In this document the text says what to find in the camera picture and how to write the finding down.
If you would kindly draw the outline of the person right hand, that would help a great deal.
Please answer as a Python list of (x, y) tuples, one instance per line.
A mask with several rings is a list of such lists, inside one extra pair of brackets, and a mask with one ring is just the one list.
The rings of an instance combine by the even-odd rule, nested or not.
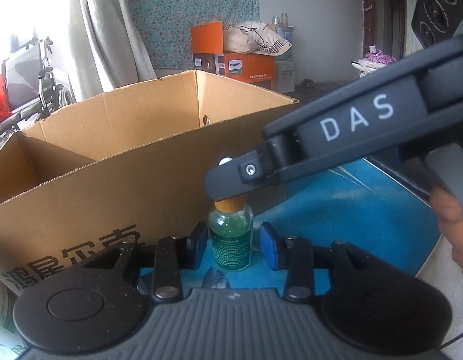
[(431, 189), (430, 205), (438, 218), (441, 234), (452, 245), (453, 261), (461, 268), (463, 275), (463, 208), (456, 197), (434, 184)]

